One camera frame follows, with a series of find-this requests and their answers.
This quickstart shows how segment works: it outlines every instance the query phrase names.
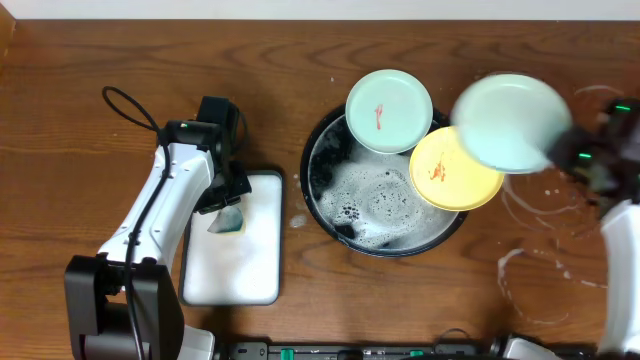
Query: white wall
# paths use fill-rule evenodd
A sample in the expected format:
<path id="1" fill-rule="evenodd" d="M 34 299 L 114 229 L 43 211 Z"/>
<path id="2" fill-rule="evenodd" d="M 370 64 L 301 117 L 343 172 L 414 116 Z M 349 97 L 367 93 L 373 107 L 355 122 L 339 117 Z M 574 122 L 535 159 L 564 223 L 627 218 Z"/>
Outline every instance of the white wall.
<path id="1" fill-rule="evenodd" d="M 0 0 L 16 19 L 640 20 L 640 0 Z"/>

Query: wooden surface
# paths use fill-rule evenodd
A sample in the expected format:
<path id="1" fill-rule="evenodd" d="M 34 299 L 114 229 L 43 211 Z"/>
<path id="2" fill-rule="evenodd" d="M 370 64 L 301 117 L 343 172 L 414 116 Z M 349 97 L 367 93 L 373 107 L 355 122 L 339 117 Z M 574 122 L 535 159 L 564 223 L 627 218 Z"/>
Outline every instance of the wooden surface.
<path id="1" fill-rule="evenodd" d="M 381 68 L 414 74 L 443 111 L 475 79 L 524 72 L 593 127 L 613 93 L 579 90 L 607 85 L 637 96 L 638 34 L 639 24 L 625 23 L 20 22 L 0 86 L 0 358 L 70 357 L 64 268 L 111 236 L 150 171 L 154 138 L 107 108 L 107 84 L 162 122 L 192 117 L 203 95 L 227 96 L 253 135 L 240 158 L 284 170 L 279 299 L 185 307 L 189 325 L 221 339 L 280 342 L 419 343 L 453 327 L 486 339 L 505 329 L 597 341 L 604 244 L 594 212 L 556 171 L 513 177 L 514 191 L 536 209 L 576 209 L 535 215 L 500 193 L 443 245 L 403 259 L 332 240 L 300 209 L 295 176 L 315 124 Z M 298 214 L 308 223 L 290 227 Z M 498 261 L 520 248 L 503 295 Z"/>
<path id="2" fill-rule="evenodd" d="M 2 75 L 2 63 L 8 54 L 9 42 L 13 35 L 15 20 L 2 4 L 0 4 L 0 75 Z"/>

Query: red sauce stain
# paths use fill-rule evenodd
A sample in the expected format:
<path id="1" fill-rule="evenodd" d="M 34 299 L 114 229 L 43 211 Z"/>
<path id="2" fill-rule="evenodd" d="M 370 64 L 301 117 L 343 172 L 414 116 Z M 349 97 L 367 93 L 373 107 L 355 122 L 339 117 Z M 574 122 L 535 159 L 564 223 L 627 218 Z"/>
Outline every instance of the red sauce stain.
<path id="1" fill-rule="evenodd" d="M 429 171 L 429 176 L 431 176 L 431 180 L 436 178 L 440 178 L 440 182 L 444 182 L 444 177 L 446 176 L 444 165 L 442 165 L 442 155 L 440 154 L 440 161 L 436 165 L 436 168 L 433 169 L 433 174 Z"/>
<path id="2" fill-rule="evenodd" d="M 376 112 L 376 123 L 378 124 L 378 130 L 380 130 L 380 117 L 382 116 L 382 108 L 384 106 L 382 104 L 378 105 L 378 107 L 376 108 L 375 112 Z"/>

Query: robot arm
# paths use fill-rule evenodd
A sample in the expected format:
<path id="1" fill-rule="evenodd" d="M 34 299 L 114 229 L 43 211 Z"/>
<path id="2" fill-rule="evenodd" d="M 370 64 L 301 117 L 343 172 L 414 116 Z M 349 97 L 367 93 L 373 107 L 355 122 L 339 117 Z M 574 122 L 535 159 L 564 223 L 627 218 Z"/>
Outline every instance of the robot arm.
<path id="1" fill-rule="evenodd" d="M 189 217 L 240 201 L 251 192 L 244 170 L 229 161 L 239 117 L 228 100 L 205 97 L 196 121 L 169 121 L 168 178 L 142 223 L 133 252 L 131 284 L 147 359 L 210 360 L 213 335 L 185 326 L 171 281 L 171 265 Z M 108 301 L 124 285 L 123 269 L 134 224 L 165 168 L 161 147 L 131 211 L 95 257 L 74 256 L 65 271 L 71 348 L 76 359 L 136 359 L 126 304 Z"/>
<path id="2" fill-rule="evenodd" d="M 158 264 L 166 265 L 171 272 L 184 228 L 198 199 L 211 186 L 215 169 L 211 152 L 198 150 L 196 145 L 172 143 L 169 144 L 169 153 L 172 160 L 169 179 L 142 225 L 138 236 L 140 244 L 136 247 L 133 263 L 139 264 L 144 258 L 152 258 Z M 151 174 L 129 215 L 98 251 L 98 254 L 106 254 L 107 260 L 124 262 L 129 233 L 160 181 L 164 164 L 164 153 L 158 147 Z"/>
<path id="3" fill-rule="evenodd" d="M 599 195 L 609 262 L 599 352 L 640 354 L 640 100 L 616 99 L 603 115 L 596 134 L 574 126 L 547 156 Z"/>
<path id="4" fill-rule="evenodd" d="M 626 200 L 602 220 L 609 259 L 603 353 L 640 354 L 640 206 Z"/>

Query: plate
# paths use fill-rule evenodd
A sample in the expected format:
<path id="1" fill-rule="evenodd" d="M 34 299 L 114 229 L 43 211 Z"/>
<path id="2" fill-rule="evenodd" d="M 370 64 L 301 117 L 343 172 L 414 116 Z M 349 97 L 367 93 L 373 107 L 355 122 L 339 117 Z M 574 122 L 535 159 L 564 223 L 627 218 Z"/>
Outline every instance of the plate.
<path id="1" fill-rule="evenodd" d="M 551 163 L 545 152 L 571 126 L 562 97 L 524 75 L 488 76 L 466 89 L 451 114 L 464 148 L 498 171 L 526 174 Z"/>
<path id="2" fill-rule="evenodd" d="M 445 210 L 484 205 L 500 190 L 504 174 L 475 161 L 458 141 L 453 126 L 431 132 L 413 150 L 409 165 L 416 191 Z"/>
<path id="3" fill-rule="evenodd" d="M 431 126 L 433 104 L 415 77 L 379 70 L 356 83 L 347 98 L 347 124 L 364 147 L 397 154 L 412 149 Z"/>

